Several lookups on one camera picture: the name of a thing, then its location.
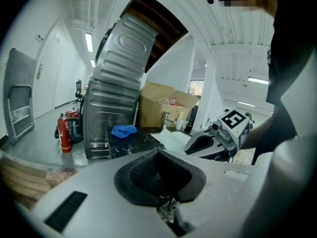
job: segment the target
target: window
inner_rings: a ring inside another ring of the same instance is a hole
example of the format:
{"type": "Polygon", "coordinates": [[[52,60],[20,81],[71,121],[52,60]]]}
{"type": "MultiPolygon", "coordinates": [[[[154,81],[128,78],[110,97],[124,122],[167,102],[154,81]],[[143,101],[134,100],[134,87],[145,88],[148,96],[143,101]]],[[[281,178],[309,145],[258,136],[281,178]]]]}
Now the window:
{"type": "Polygon", "coordinates": [[[204,88],[204,81],[190,81],[188,93],[200,97],[204,88]]]}

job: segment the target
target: black countertop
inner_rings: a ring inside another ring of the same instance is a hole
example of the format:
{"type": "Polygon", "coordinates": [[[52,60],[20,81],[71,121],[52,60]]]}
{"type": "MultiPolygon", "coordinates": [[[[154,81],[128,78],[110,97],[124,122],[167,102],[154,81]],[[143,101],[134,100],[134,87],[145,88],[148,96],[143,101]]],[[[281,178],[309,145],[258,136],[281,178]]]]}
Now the black countertop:
{"type": "MultiPolygon", "coordinates": [[[[175,128],[167,128],[169,131],[177,131],[175,128]]],[[[113,159],[133,153],[162,149],[164,145],[151,136],[153,133],[160,133],[161,128],[137,128],[137,133],[126,138],[118,138],[111,134],[112,129],[107,130],[110,153],[113,159]]],[[[191,136],[194,131],[187,133],[184,129],[181,132],[191,136]]]]}

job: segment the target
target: ceiling pipe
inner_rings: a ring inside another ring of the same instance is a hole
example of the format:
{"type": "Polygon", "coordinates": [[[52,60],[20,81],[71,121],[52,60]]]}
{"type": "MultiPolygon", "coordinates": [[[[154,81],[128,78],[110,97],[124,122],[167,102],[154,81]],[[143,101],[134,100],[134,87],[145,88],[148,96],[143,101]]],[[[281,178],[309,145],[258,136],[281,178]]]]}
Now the ceiling pipe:
{"type": "Polygon", "coordinates": [[[100,0],[95,0],[95,9],[94,9],[94,25],[98,27],[98,20],[99,20],[99,7],[100,7],[100,0]]]}
{"type": "Polygon", "coordinates": [[[91,31],[91,3],[92,0],[88,0],[88,27],[91,31]]]}

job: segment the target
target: white door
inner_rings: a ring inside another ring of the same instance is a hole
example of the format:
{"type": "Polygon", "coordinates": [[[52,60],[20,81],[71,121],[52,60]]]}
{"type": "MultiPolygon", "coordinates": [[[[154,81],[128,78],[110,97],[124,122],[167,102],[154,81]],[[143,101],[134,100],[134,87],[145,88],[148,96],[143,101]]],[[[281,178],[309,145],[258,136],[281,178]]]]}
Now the white door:
{"type": "Polygon", "coordinates": [[[66,42],[67,34],[62,24],[58,23],[48,36],[38,60],[33,88],[35,119],[54,110],[55,89],[66,42]]]}

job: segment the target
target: red fire extinguisher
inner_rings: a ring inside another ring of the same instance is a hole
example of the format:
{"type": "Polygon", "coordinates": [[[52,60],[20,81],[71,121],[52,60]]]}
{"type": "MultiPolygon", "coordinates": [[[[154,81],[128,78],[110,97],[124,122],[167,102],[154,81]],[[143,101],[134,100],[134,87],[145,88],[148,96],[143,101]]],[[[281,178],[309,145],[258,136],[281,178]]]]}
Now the red fire extinguisher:
{"type": "Polygon", "coordinates": [[[68,135],[68,121],[67,121],[67,118],[63,114],[60,114],[60,117],[57,120],[57,128],[59,133],[59,141],[61,144],[61,150],[63,153],[69,153],[71,151],[71,145],[69,142],[69,135],[68,135]]]}

